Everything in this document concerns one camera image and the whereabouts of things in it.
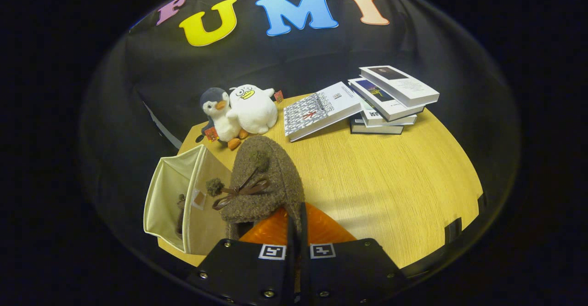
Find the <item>penguin beak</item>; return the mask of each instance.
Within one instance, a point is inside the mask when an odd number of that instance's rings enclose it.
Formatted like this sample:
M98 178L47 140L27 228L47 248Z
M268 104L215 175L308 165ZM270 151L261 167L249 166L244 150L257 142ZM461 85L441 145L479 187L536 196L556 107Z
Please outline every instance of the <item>penguin beak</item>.
M220 101L216 104L215 108L220 111L221 109L224 109L225 106L226 106L226 101Z
M249 90L248 92L245 92L245 93L244 93L244 94L241 96L241 98L243 98L243 99L247 99L247 98L249 98L249 97L253 96L253 95L254 95L254 93L255 93L255 91L253 91L253 90Z

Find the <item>book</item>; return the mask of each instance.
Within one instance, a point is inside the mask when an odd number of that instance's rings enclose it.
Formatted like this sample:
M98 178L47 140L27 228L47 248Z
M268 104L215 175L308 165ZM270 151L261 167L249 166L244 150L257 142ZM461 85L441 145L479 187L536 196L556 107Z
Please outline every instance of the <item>book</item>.
M391 66L360 67L361 76L384 89L407 108L435 103L439 92Z
M386 121L380 113L373 107L371 103L361 98L362 111L356 116L363 119L367 127L371 126L401 126L401 125L413 125L416 122L416 114L405 116L403 118Z
M349 86L357 91L363 99L368 101L386 122L421 113L424 110L424 105L413 108L405 107L384 89L365 78L351 79L348 81Z
M404 126L373 126L368 127L365 125L363 119L356 119L351 117L349 119L349 128L351 128L351 134L389 134L399 135L402 134Z
M294 142L362 109L360 97L343 82L284 108L284 132Z

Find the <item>cream fabric bin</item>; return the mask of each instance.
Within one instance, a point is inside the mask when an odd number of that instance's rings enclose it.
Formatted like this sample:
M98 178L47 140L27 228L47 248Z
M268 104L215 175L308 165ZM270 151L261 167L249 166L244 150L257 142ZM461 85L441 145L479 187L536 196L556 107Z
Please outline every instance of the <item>cream fabric bin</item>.
M212 198L206 196L206 181L215 177L229 185L231 171L204 145L175 157L161 158L145 201L145 232L161 237L184 253L207 255L219 239L225 237L226 222L212 209ZM175 229L181 193L186 196L186 203L180 238Z

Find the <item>letter m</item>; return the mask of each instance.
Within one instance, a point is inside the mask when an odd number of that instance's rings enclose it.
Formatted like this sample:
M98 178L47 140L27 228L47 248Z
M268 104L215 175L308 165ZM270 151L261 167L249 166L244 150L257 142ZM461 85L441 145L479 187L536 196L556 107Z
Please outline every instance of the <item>letter m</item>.
M333 20L330 14L327 0L300 0L298 6L287 0L258 0L255 4L265 8L269 21L268 36L286 34L292 28L284 24L288 19L298 29L306 25L308 15L311 15L311 28L335 28L339 24Z

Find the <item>wooden table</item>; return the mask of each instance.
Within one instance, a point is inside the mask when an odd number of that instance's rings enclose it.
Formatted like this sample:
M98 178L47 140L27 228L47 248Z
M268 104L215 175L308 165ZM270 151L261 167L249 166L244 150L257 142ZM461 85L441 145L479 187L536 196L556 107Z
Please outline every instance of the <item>wooden table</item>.
M357 239L376 239L402 268L443 246L451 222L461 217L466 228L476 218L482 195L476 171L428 109L401 135L352 135L344 119L290 143L284 135L283 108L306 96L277 104L277 123L265 136L294 161L306 201ZM190 130L179 153L199 145L195 140L205 124ZM231 151L206 138L200 143L232 170L238 148ZM194 266L204 259L183 254L161 239L159 246Z

